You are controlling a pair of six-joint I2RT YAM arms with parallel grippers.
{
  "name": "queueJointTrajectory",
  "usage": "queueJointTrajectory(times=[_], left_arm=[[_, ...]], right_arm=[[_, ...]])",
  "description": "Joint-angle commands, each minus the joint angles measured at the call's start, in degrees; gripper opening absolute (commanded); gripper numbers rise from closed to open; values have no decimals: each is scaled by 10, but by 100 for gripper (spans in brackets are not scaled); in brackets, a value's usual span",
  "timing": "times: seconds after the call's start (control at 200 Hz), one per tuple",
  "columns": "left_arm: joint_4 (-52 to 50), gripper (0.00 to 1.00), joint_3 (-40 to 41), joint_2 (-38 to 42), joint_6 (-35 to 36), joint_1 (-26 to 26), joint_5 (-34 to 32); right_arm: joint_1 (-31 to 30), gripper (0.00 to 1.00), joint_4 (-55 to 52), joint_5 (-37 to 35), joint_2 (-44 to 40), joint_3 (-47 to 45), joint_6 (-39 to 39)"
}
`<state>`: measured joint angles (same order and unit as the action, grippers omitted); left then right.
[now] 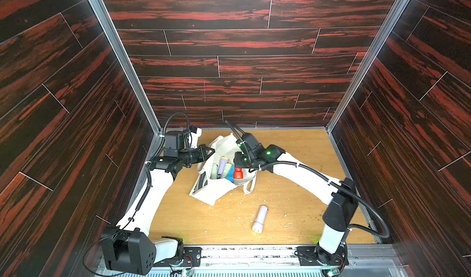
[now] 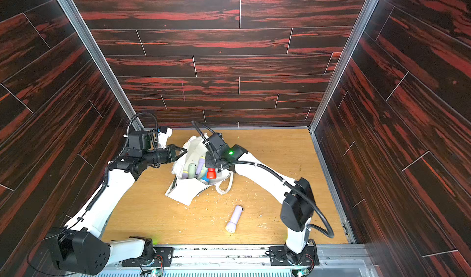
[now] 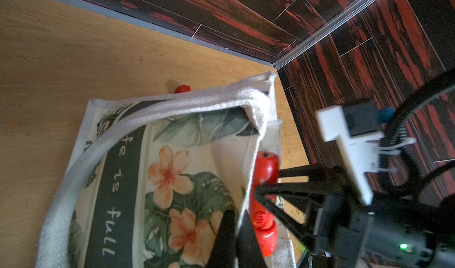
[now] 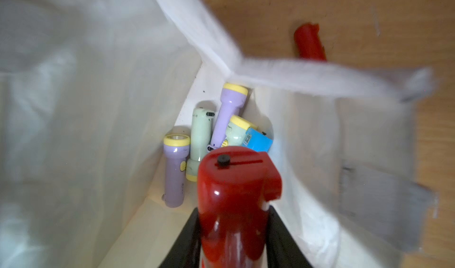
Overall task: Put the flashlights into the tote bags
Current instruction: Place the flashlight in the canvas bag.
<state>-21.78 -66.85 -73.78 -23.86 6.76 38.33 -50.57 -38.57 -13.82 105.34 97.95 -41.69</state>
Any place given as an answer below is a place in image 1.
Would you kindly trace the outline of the red flashlight front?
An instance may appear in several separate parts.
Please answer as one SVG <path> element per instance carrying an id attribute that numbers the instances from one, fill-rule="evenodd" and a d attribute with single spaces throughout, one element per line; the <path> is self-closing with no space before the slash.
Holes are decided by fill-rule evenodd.
<path id="1" fill-rule="evenodd" d="M 235 168 L 233 173 L 234 180 L 242 180 L 244 178 L 244 173 L 241 168 Z"/>

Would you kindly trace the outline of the pale green flashlight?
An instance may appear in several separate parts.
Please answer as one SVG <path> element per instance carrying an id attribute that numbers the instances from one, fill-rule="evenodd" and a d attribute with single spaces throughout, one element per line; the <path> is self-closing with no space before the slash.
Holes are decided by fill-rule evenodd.
<path id="1" fill-rule="evenodd" d="M 217 180 L 218 179 L 218 165 L 217 164 L 212 164 L 210 179 L 211 180 Z"/>
<path id="2" fill-rule="evenodd" d="M 222 178 L 227 178 L 230 170 L 232 169 L 233 165 L 230 163 L 226 163 L 223 169 Z"/>

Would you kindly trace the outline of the white printed tote bag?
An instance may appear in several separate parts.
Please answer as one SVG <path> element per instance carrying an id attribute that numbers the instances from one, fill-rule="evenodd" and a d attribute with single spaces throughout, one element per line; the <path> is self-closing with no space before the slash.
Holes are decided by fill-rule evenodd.
<path id="1" fill-rule="evenodd" d="M 233 165 L 229 174 L 234 173 L 234 154 L 240 149 L 236 143 L 236 137 L 233 134 L 224 137 L 218 136 L 210 143 L 209 147 L 215 149 L 215 154 L 213 154 L 208 161 L 197 165 L 198 178 L 190 192 L 190 196 L 213 206 L 217 200 L 229 191 L 236 189 L 238 186 L 243 187 L 244 194 L 250 194 L 255 188 L 257 178 L 256 171 L 251 173 L 248 169 L 242 169 L 244 178 L 242 180 L 234 180 L 233 182 L 222 177 L 217 180 L 210 179 L 212 164 L 218 165 L 222 156 L 227 157 L 228 163 Z"/>

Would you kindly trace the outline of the lavender white flashlight front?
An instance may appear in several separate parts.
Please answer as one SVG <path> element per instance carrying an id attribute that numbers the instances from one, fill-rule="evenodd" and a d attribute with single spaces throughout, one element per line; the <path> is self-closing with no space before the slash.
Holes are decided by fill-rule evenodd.
<path id="1" fill-rule="evenodd" d="M 269 209 L 265 205 L 262 205 L 259 209 L 258 215 L 256 217 L 255 222 L 252 225 L 252 231 L 260 234 L 264 229 L 264 222 L 266 220 L 266 216 Z"/>

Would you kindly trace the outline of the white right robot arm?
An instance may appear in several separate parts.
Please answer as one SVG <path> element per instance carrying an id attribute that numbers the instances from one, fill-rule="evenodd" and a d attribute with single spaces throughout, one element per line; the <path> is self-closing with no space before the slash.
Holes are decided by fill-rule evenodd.
<path id="1" fill-rule="evenodd" d="M 234 164 L 237 168 L 267 170 L 282 176 L 327 205 L 323 214 L 325 226 L 318 247 L 326 254 L 336 254 L 340 243 L 347 237 L 348 226 L 358 208 L 353 180 L 346 178 L 342 181 L 327 176 L 274 145 L 261 151 L 256 158 L 238 151 L 235 153 Z"/>

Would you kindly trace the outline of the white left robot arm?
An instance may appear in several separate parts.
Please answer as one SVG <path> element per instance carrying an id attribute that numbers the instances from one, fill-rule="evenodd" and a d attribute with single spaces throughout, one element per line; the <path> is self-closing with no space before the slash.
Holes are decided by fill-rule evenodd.
<path id="1" fill-rule="evenodd" d="M 155 156 L 145 163 L 147 184 L 114 228 L 107 228 L 99 240 L 105 267 L 116 275 L 148 274 L 155 264 L 178 265 L 184 259 L 183 240 L 163 237 L 149 239 L 150 227 L 163 200 L 183 167 L 207 161 L 215 150 L 205 144 L 190 149 L 166 150 L 167 155 Z"/>

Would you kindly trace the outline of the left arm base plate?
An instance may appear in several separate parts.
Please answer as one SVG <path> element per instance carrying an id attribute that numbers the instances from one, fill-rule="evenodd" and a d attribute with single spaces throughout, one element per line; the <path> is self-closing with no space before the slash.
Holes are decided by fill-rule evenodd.
<path id="1" fill-rule="evenodd" d="M 202 259 L 202 248 L 198 246 L 184 246 L 178 250 L 172 258 L 155 262 L 153 268 L 172 267 L 172 268 L 190 268 L 199 267 Z"/>

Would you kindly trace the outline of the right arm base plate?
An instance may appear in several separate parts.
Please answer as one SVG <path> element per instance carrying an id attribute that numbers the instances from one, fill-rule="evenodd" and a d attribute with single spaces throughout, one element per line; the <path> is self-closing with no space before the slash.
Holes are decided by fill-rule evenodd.
<path id="1" fill-rule="evenodd" d="M 333 254 L 320 246 L 298 246 L 294 252 L 301 266 L 334 266 L 348 265 L 348 253 L 345 246 L 339 246 Z"/>

